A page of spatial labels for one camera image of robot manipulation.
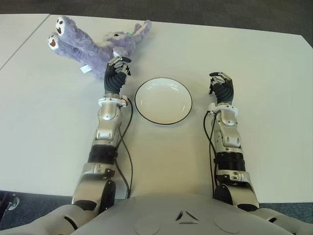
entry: gray carpet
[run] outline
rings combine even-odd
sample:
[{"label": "gray carpet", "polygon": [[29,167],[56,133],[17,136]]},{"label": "gray carpet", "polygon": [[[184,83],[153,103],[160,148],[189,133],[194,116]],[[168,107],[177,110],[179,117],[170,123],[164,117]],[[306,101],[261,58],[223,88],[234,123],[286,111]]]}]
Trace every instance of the gray carpet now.
[{"label": "gray carpet", "polygon": [[[50,13],[200,24],[302,35],[313,46],[312,0],[0,0],[0,14]],[[0,230],[29,223],[70,203],[69,197],[18,194]],[[313,223],[313,203],[261,204]]]},{"label": "gray carpet", "polygon": [[257,29],[299,34],[313,45],[312,0],[0,0],[1,13],[149,19]]}]

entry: wire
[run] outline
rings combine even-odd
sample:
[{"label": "wire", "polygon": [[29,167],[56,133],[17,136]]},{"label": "wire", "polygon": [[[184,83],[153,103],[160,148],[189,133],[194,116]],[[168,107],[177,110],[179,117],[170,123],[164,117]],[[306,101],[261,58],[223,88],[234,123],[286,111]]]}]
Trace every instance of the wire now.
[{"label": "wire", "polygon": [[130,182],[130,184],[129,184],[129,190],[128,190],[128,194],[127,194],[127,198],[130,198],[130,196],[131,196],[131,191],[132,191],[132,185],[133,185],[134,167],[133,167],[133,161],[132,161],[131,154],[129,153],[129,150],[128,150],[126,144],[125,144],[125,141],[124,141],[123,137],[121,137],[121,139],[122,139],[122,142],[123,142],[123,144],[124,144],[124,146],[125,146],[125,149],[126,149],[126,151],[127,151],[127,154],[128,154],[128,157],[129,157],[129,161],[130,161],[130,163],[131,163],[131,182]]},{"label": "wire", "polygon": [[208,113],[209,113],[209,111],[206,111],[206,113],[205,113],[205,116],[204,116],[204,119],[203,119],[203,128],[204,128],[205,135],[206,135],[207,139],[210,142],[210,145],[212,145],[212,149],[213,149],[214,155],[216,155],[215,147],[214,147],[213,142],[212,142],[211,138],[209,137],[209,134],[207,133],[206,127],[205,127],[205,121],[206,121],[206,117],[207,117]]},{"label": "wire", "polygon": [[209,135],[208,135],[208,133],[206,131],[206,126],[205,126],[205,121],[206,121],[206,117],[207,117],[208,113],[209,113],[209,111],[206,112],[206,114],[204,115],[204,118],[203,118],[203,129],[204,129],[204,132],[205,132],[205,135],[206,135],[207,139],[210,142],[210,145],[209,145],[210,174],[211,174],[211,182],[212,182],[212,197],[214,198],[214,182],[213,182],[213,171],[212,171],[211,147],[213,149],[214,156],[216,156],[216,150],[215,150],[215,147],[214,147],[214,145],[212,143],[212,135],[213,135],[214,125],[215,125],[216,115],[214,117],[214,121],[213,121],[213,125],[212,125],[211,137],[209,137]]},{"label": "wire", "polygon": [[122,179],[123,179],[123,181],[124,181],[124,183],[125,183],[125,185],[126,185],[126,189],[127,189],[127,198],[128,198],[128,194],[129,194],[129,191],[130,191],[128,182],[127,182],[127,180],[125,179],[125,176],[124,176],[123,172],[122,172],[121,169],[119,168],[119,166],[118,166],[118,164],[117,164],[116,158],[114,159],[114,163],[115,163],[115,165],[116,165],[116,169],[117,169],[118,173],[121,175],[121,177],[122,177]]},{"label": "wire", "polygon": [[132,104],[132,102],[131,102],[130,99],[128,100],[128,102],[130,103],[131,109],[132,109],[132,111],[131,111],[131,116],[130,116],[130,118],[129,118],[128,124],[127,124],[127,126],[126,126],[125,131],[124,131],[123,134],[121,134],[121,130],[120,130],[120,128],[118,128],[118,131],[119,131],[119,134],[120,134],[120,136],[121,136],[121,139],[120,139],[120,141],[118,142],[116,148],[117,148],[117,149],[119,148],[121,142],[123,142],[123,144],[124,144],[124,146],[125,146],[125,148],[126,148],[127,154],[128,154],[128,156],[129,156],[129,160],[130,160],[130,162],[131,162],[131,169],[132,169],[132,170],[131,170],[131,182],[130,182],[130,184],[128,184],[128,182],[127,182],[127,180],[126,180],[126,178],[125,178],[123,172],[122,172],[121,169],[119,168],[119,165],[118,165],[118,163],[117,163],[116,158],[114,159],[114,163],[115,163],[115,165],[116,165],[116,169],[117,169],[118,173],[121,175],[121,177],[122,177],[122,179],[123,179],[123,181],[124,181],[124,183],[125,183],[125,185],[126,185],[126,189],[127,189],[127,196],[126,196],[126,197],[127,197],[127,198],[130,198],[130,196],[131,196],[131,191],[132,191],[132,184],[133,184],[134,168],[133,168],[133,161],[132,161],[131,155],[130,155],[129,150],[128,150],[128,148],[127,148],[125,142],[124,142],[124,136],[125,136],[125,134],[126,134],[128,128],[129,128],[129,126],[130,126],[130,124],[131,124],[131,122],[132,122],[133,114],[134,114],[134,107],[133,107],[133,104]]},{"label": "wire", "polygon": [[[212,125],[212,131],[211,131],[210,139],[212,139],[212,136],[213,136],[213,130],[214,130],[214,126],[215,126],[215,121],[216,121],[216,114],[214,115],[214,121],[213,121],[213,125]],[[210,147],[209,147],[209,151],[210,151],[210,158],[211,158],[211,144],[210,144]],[[214,182],[215,182],[215,187],[217,187],[216,171],[217,171],[217,164],[214,163]]]},{"label": "wire", "polygon": [[129,125],[131,124],[132,119],[133,119],[133,114],[134,114],[134,107],[133,107],[133,103],[132,103],[132,101],[131,101],[130,99],[128,99],[128,102],[130,103],[131,108],[132,108],[132,111],[131,111],[131,117],[129,118],[129,121],[128,121],[128,124],[127,124],[127,126],[126,126],[126,128],[125,128],[125,131],[124,131],[123,135],[121,136],[121,139],[119,140],[119,142],[118,142],[118,144],[117,144],[116,148],[118,148],[118,147],[119,147],[119,145],[121,144],[121,142],[122,142],[122,140],[123,140],[123,138],[124,138],[124,136],[125,136],[125,134],[126,134],[126,132],[127,132],[128,128],[129,128]]}]

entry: white bowl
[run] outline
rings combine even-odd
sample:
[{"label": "white bowl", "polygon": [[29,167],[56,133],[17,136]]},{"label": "white bowl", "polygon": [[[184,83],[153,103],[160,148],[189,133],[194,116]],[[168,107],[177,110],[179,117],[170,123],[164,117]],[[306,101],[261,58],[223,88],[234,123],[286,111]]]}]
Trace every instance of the white bowl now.
[{"label": "white bowl", "polygon": [[188,116],[192,99],[184,85],[170,78],[159,77],[138,88],[135,104],[145,119],[170,125]]}]

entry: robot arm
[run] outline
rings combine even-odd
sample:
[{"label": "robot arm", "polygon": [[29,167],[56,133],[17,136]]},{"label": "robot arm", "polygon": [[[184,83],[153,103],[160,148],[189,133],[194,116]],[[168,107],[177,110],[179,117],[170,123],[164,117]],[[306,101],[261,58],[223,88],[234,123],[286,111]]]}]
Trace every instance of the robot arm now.
[{"label": "robot arm", "polygon": [[118,128],[122,123],[121,108],[127,106],[126,96],[119,97],[121,87],[130,75],[131,62],[116,56],[109,61],[104,78],[105,95],[99,99],[99,124],[95,132],[88,162],[76,187],[72,204],[95,215],[113,206],[115,198],[114,162],[121,141]]},{"label": "robot arm", "polygon": [[254,211],[259,204],[246,172],[241,138],[237,130],[238,109],[232,105],[234,89],[232,80],[223,72],[210,74],[210,94],[215,93],[217,104],[209,105],[208,113],[214,116],[215,199],[234,205],[245,211]]},{"label": "robot arm", "polygon": [[0,234],[68,235],[101,212],[113,206],[115,199],[114,160],[121,140],[118,128],[122,122],[120,109],[127,106],[127,98],[119,98],[121,87],[130,75],[131,62],[117,56],[107,64],[104,78],[105,96],[99,99],[99,124],[88,162],[72,198],[72,205],[57,208],[30,224],[1,231]]}]

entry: purple plush toy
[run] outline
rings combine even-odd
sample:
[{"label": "purple plush toy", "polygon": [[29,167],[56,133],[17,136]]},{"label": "purple plush toy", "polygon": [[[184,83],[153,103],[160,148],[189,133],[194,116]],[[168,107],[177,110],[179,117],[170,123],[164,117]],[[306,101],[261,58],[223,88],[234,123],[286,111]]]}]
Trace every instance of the purple plush toy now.
[{"label": "purple plush toy", "polygon": [[97,45],[87,33],[77,28],[72,19],[60,16],[56,22],[57,33],[52,33],[47,42],[56,54],[89,65],[95,77],[104,78],[107,63],[117,54],[131,57],[136,43],[150,29],[151,21],[145,21],[143,26],[137,23],[133,33],[110,32]]}]

